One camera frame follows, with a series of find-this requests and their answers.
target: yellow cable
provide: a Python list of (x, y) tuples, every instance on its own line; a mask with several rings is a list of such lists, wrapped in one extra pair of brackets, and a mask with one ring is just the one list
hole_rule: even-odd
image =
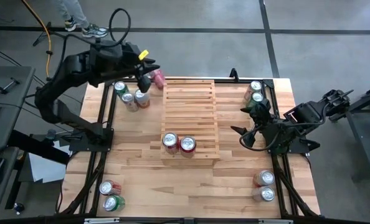
[[(50, 35), (49, 35), (49, 32), (48, 32), (47, 27), (44, 25), (44, 23), (42, 22), (41, 18), (37, 15), (37, 13), (33, 10), (33, 8), (30, 7), (30, 5), (27, 3), (27, 1), (26, 0), (23, 0), (23, 2), (30, 9), (30, 11), (36, 16), (36, 18), (38, 19), (38, 21), (41, 22), (41, 25), (44, 28), (45, 33), (47, 33), (47, 36), (48, 36), (48, 44), (49, 44), (49, 52), (50, 52), (51, 51), (51, 48), (52, 48), (52, 42), (50, 40)], [(49, 78), (49, 71), (48, 71), (49, 70), (49, 61), (50, 61), (50, 54), (48, 54), (47, 66), (45, 67), (45, 70), (47, 72), (47, 78)]]

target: sneaker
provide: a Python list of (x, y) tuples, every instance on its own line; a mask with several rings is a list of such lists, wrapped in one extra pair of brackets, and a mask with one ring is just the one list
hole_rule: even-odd
[(71, 20), (65, 21), (65, 30), (71, 32), (75, 30), (77, 24), (75, 23), (75, 18), (72, 17)]
[(102, 38), (108, 35), (108, 29), (101, 28), (95, 24), (90, 24), (87, 29), (82, 29), (83, 37), (97, 37)]

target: soda can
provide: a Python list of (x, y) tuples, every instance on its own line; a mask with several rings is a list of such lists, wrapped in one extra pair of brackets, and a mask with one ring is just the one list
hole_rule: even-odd
[(253, 107), (257, 103), (260, 103), (263, 99), (264, 99), (264, 97), (262, 96), (261, 93), (253, 93), (251, 99), (246, 104), (246, 107)]
[(135, 98), (132, 93), (124, 93), (121, 97), (121, 100), (129, 112), (135, 112), (139, 109), (138, 105), (135, 103)]
[(185, 136), (180, 143), (181, 155), (186, 158), (192, 158), (196, 151), (196, 140), (193, 137)]
[(271, 171), (263, 170), (258, 174), (254, 175), (254, 184), (257, 187), (268, 186), (273, 184), (275, 176)]
[(105, 180), (99, 185), (99, 191), (103, 195), (120, 195), (121, 185), (112, 180)]
[(128, 87), (123, 82), (116, 82), (115, 91), (116, 91), (117, 96), (121, 99), (124, 93), (128, 92)]
[(178, 152), (178, 136), (174, 133), (166, 133), (161, 140), (168, 154)]
[(252, 190), (252, 198), (256, 202), (270, 202), (275, 198), (272, 188), (263, 186)]
[(147, 108), (150, 105), (149, 94), (142, 93), (141, 90), (136, 90), (135, 101), (140, 108)]
[(247, 91), (244, 95), (245, 102), (249, 102), (250, 98), (252, 97), (253, 93), (261, 92), (262, 84), (259, 81), (252, 81), (250, 85), (247, 87)]
[(121, 211), (125, 207), (125, 199), (120, 195), (111, 195), (105, 199), (103, 203), (103, 208), (107, 212), (112, 212), (115, 210)]
[(151, 74), (151, 78), (154, 81), (154, 84), (156, 84), (156, 86), (159, 88), (159, 90), (163, 90), (164, 81), (166, 79), (163, 75), (163, 72), (160, 69), (156, 69), (156, 70), (150, 72), (150, 74)]

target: white paper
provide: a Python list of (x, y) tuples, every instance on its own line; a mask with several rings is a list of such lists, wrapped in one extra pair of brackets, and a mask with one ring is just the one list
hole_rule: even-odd
[[(69, 146), (61, 147), (59, 141), (54, 142), (54, 148), (66, 152), (67, 154), (71, 154), (69, 152)], [(41, 156), (31, 153), (29, 153), (29, 156), (34, 181), (42, 179), (43, 183), (47, 183), (55, 180), (62, 180), (65, 177), (65, 165), (44, 159)]]

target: yellow tag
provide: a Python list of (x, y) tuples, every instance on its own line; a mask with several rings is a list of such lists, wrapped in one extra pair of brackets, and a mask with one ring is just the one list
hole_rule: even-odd
[(142, 51), (142, 53), (140, 53), (140, 56), (138, 56), (138, 58), (140, 60), (143, 60), (148, 54), (149, 54), (148, 50), (144, 50)]

